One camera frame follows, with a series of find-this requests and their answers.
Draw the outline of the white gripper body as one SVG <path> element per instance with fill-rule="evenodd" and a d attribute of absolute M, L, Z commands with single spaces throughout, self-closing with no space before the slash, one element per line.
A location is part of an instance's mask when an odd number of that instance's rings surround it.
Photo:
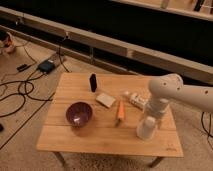
<path fill-rule="evenodd" d="M 145 104 L 145 112 L 154 118 L 162 118 L 166 113 L 168 105 L 168 99 L 151 96 Z"/>

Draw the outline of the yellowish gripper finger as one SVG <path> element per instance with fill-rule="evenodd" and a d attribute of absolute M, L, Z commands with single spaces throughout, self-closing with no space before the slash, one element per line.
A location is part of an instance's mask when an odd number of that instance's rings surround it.
<path fill-rule="evenodd" d="M 157 129 L 161 129 L 161 126 L 162 126 L 162 118 L 157 119 L 157 120 L 156 120 L 156 123 L 157 123 Z"/>

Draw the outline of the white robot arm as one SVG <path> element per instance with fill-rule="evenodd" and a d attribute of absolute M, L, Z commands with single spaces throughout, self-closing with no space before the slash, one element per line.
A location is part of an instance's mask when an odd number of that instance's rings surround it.
<path fill-rule="evenodd" d="M 152 78 L 148 83 L 150 97 L 145 114 L 162 119 L 171 100 L 177 100 L 213 114 L 213 87 L 186 85 L 178 74 Z"/>

